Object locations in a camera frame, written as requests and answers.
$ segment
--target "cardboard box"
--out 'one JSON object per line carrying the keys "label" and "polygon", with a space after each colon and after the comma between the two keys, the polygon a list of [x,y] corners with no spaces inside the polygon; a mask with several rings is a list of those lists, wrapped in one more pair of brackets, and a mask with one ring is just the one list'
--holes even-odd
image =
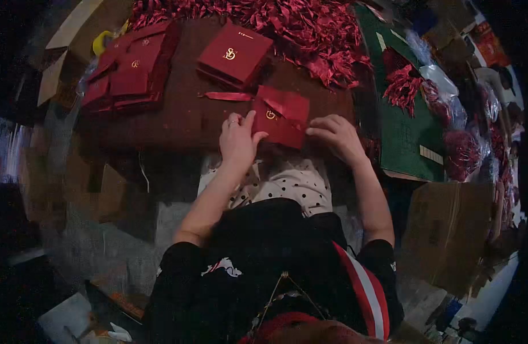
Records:
{"label": "cardboard box", "polygon": [[86,66],[71,52],[63,52],[56,62],[42,72],[37,106],[53,99],[66,108],[73,107],[77,96],[75,89]]}
{"label": "cardboard box", "polygon": [[438,23],[424,36],[436,49],[446,47],[460,33],[468,33],[476,25],[474,16],[461,0],[430,0],[427,5],[438,16]]}
{"label": "cardboard box", "polygon": [[82,0],[61,24],[46,49],[71,51],[83,63],[92,59],[92,42],[103,31],[120,29],[132,13],[130,0]]}
{"label": "cardboard box", "polygon": [[41,222],[65,211],[61,185],[48,181],[46,155],[38,147],[23,148],[19,184],[27,220]]}
{"label": "cardboard box", "polygon": [[493,184],[427,183],[413,193],[398,265],[463,297],[492,222]]}
{"label": "cardboard box", "polygon": [[131,14],[130,0],[83,0],[46,45],[47,60],[37,106],[53,99],[71,108],[75,88],[93,58],[92,42],[103,31],[120,29]]}
{"label": "cardboard box", "polygon": [[65,199],[99,222],[117,220],[127,181],[98,159],[80,155],[80,138],[73,136],[65,176]]}

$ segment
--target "red jewelry pouch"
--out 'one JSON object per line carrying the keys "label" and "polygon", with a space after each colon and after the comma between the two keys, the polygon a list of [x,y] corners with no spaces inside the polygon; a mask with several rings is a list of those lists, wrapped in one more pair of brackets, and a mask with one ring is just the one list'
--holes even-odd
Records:
{"label": "red jewelry pouch", "polygon": [[309,100],[295,92],[259,86],[252,109],[256,111],[252,132],[266,132],[267,142],[301,149],[306,135]]}
{"label": "red jewelry pouch", "polygon": [[228,21],[197,60],[197,71],[226,89],[250,86],[273,41]]}
{"label": "red jewelry pouch", "polygon": [[178,24],[162,21],[111,42],[87,79],[82,106],[93,114],[158,110],[179,39]]}

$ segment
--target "plastic bag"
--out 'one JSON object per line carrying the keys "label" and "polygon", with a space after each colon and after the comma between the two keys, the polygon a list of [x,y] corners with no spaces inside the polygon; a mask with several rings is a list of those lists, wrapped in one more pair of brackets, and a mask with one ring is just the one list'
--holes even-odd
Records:
{"label": "plastic bag", "polygon": [[435,64],[424,65],[419,68],[419,72],[424,79],[430,79],[438,85],[440,96],[443,100],[459,95],[459,89],[451,79]]}
{"label": "plastic bag", "polygon": [[449,128],[453,121],[453,114],[449,105],[440,98],[438,87],[432,80],[423,81],[421,86],[425,92],[425,102],[428,108],[438,116],[442,127]]}
{"label": "plastic bag", "polygon": [[445,172],[458,182],[467,182],[474,171],[479,171],[483,160],[491,153],[488,141],[483,139],[477,127],[470,131],[451,130],[444,134],[447,153]]}
{"label": "plastic bag", "polygon": [[496,122],[499,117],[499,111],[501,110],[501,103],[497,99],[497,96],[495,96],[493,87],[489,83],[479,83],[479,86],[486,117],[491,122]]}
{"label": "plastic bag", "polygon": [[459,89],[449,77],[443,72],[438,65],[434,63],[432,54],[430,53],[430,46],[423,41],[417,32],[413,30],[405,30],[405,40],[411,47],[411,50],[419,60],[422,67],[419,68],[424,79],[432,80],[439,90],[439,95],[443,101],[448,101],[451,97],[459,95]]}
{"label": "plastic bag", "polygon": [[82,98],[85,96],[86,92],[86,79],[89,78],[92,73],[94,73],[95,69],[98,67],[98,60],[99,58],[95,57],[90,61],[90,64],[86,67],[85,72],[82,74],[81,79],[78,81],[77,88],[75,89],[75,92],[77,95]]}
{"label": "plastic bag", "polygon": [[430,46],[419,37],[417,32],[405,30],[405,40],[420,63],[423,65],[435,64],[430,53]]}
{"label": "plastic bag", "polygon": [[466,127],[466,111],[458,97],[453,96],[445,101],[439,95],[438,87],[432,80],[422,83],[425,101],[432,112],[438,116],[444,129],[464,130]]}
{"label": "plastic bag", "polygon": [[450,100],[447,101],[447,104],[449,105],[449,108],[451,109],[451,115],[452,115],[451,129],[453,130],[465,129],[468,115],[466,114],[466,110],[464,106],[462,106],[461,101],[459,100],[459,97],[452,97]]}

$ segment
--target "red shredded paper filler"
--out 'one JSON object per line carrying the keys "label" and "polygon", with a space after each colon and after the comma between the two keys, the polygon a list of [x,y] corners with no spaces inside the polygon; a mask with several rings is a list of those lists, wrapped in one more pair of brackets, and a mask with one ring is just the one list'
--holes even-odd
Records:
{"label": "red shredded paper filler", "polygon": [[274,40],[275,53],[309,70],[323,85],[359,85],[352,65],[372,68],[346,3],[331,0],[135,0],[130,29],[165,19],[226,15]]}

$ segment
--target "left hand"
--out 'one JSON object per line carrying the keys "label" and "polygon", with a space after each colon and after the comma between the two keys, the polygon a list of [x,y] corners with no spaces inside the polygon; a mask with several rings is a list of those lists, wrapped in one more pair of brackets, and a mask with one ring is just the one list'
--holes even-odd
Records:
{"label": "left hand", "polygon": [[258,132],[251,137],[255,115],[256,111],[249,111],[246,118],[232,113],[222,124],[220,135],[222,166],[231,169],[231,172],[244,175],[256,157],[258,143],[268,136],[266,132]]}

